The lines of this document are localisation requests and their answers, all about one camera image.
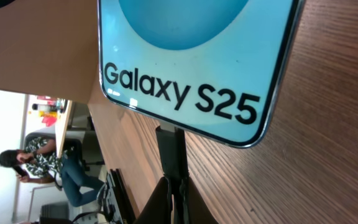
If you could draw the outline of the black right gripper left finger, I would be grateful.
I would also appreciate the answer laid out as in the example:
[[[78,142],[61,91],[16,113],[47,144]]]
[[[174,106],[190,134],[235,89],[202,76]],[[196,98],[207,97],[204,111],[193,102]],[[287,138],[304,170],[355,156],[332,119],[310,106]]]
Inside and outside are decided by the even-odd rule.
[[[134,224],[171,223],[172,201],[168,197],[168,190],[168,180],[162,177]]]

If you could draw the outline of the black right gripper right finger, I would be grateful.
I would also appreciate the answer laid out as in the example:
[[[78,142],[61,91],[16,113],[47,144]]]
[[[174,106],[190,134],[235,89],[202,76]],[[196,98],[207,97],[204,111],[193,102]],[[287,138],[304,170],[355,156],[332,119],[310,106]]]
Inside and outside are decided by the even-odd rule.
[[[218,224],[191,178],[181,180],[181,220],[184,224]]]

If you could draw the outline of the Galaxy S25 smartphone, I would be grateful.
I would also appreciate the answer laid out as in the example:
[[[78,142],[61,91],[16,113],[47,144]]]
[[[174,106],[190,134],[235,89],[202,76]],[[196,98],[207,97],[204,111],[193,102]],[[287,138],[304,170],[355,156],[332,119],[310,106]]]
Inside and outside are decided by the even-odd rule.
[[[112,103],[236,148],[272,119],[305,2],[98,1]]]

